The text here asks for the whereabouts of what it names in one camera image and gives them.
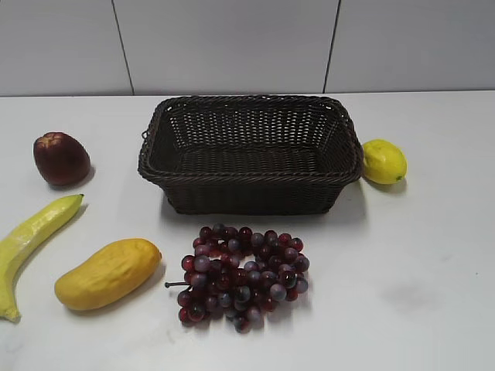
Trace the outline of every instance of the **yellow mango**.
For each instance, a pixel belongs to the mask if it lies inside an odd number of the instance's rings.
[[[161,259],[158,248],[142,238],[115,241],[59,278],[55,295],[75,311],[104,307],[143,284]]]

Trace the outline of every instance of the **brown wicker basket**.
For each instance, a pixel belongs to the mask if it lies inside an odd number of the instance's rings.
[[[179,97],[155,110],[141,176],[178,213],[325,213],[359,179],[353,122],[328,97]]]

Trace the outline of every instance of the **basket rim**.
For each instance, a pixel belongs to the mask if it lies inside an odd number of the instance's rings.
[[[325,104],[330,109],[335,109],[340,114],[339,122],[345,127],[345,132],[349,143],[354,147],[353,150],[353,165],[345,172],[164,172],[153,168],[149,159],[155,143],[155,136],[158,130],[162,115],[169,107],[176,104],[197,104],[200,103],[219,103],[228,104],[234,102],[239,104],[239,98],[243,102],[249,103],[256,101],[289,101],[299,103],[314,103]],[[178,182],[200,182],[200,183],[225,183],[225,182],[314,182],[314,183],[332,183],[332,184],[348,184],[354,182],[361,177],[363,171],[363,152],[359,141],[357,140],[354,131],[353,121],[350,119],[347,110],[336,99],[330,97],[306,96],[306,95],[215,95],[215,96],[185,96],[173,97],[166,99],[158,104],[152,119],[148,125],[148,129],[142,133],[144,139],[142,149],[139,154],[138,172],[141,176],[150,182],[158,183],[178,183]]]

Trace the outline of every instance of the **banana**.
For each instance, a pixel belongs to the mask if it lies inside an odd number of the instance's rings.
[[[22,263],[48,237],[77,213],[84,195],[56,199],[0,242],[0,318],[17,322],[14,278]]]

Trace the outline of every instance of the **red apple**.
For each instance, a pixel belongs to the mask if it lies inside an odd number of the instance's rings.
[[[65,133],[46,133],[34,142],[34,160],[41,176],[52,186],[70,186],[90,172],[90,156]]]

